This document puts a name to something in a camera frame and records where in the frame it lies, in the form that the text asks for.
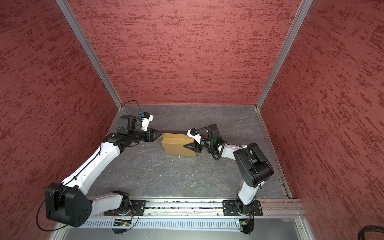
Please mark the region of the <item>brown cardboard box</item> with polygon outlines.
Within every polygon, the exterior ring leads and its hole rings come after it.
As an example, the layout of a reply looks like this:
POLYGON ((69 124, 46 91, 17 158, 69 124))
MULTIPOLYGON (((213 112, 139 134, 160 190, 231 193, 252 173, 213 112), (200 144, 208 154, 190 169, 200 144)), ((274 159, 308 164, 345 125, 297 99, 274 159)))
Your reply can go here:
POLYGON ((197 153, 187 149, 184 145, 193 144, 195 140, 183 134, 163 133, 162 146, 167 155, 180 157, 197 157, 197 153))

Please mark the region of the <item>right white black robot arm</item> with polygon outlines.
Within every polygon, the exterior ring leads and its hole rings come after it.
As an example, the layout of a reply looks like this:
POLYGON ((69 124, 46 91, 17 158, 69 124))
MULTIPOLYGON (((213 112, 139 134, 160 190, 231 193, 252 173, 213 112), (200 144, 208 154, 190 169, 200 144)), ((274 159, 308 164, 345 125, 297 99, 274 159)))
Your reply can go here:
POLYGON ((235 145, 224 141, 207 143, 205 139, 200 143, 194 141, 184 145, 185 149, 195 153, 200 153, 202 147, 206 147, 215 160, 228 158, 236 161, 243 178, 243 184, 236 199, 223 202, 224 215, 261 216, 263 213, 260 204, 257 203, 257 194, 274 174, 274 169, 260 147, 256 143, 248 145, 235 145))

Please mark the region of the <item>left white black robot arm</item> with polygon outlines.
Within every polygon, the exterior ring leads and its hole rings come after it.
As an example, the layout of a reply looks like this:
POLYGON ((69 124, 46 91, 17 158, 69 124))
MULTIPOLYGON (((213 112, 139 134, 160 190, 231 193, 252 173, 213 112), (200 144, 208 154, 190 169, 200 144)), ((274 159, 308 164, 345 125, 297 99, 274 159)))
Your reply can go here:
POLYGON ((162 133, 155 129, 122 131, 109 134, 97 150, 70 176, 60 183, 51 183, 45 190, 48 220, 71 227, 82 226, 89 217, 113 211, 118 215, 133 215, 134 208, 129 195, 121 191, 87 198, 91 186, 104 171, 126 148, 140 142, 156 141, 162 133))

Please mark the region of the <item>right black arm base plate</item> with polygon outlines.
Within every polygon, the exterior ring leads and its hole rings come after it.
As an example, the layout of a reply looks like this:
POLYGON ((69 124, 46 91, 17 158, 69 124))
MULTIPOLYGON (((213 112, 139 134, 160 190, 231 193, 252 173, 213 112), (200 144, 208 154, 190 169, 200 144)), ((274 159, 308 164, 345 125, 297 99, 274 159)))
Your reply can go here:
POLYGON ((224 216, 243 216, 254 217, 263 216, 263 210, 260 201, 253 201, 249 205, 244 205, 240 200, 222 201, 224 216))

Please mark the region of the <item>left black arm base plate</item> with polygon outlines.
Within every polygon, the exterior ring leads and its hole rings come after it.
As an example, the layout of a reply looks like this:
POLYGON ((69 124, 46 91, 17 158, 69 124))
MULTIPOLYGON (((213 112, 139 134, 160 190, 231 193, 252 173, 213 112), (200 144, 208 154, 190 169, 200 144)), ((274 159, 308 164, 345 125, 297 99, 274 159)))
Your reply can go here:
POLYGON ((144 214, 146 203, 146 200, 130 200, 122 203, 118 209, 104 212, 103 215, 116 217, 142 216, 144 214))

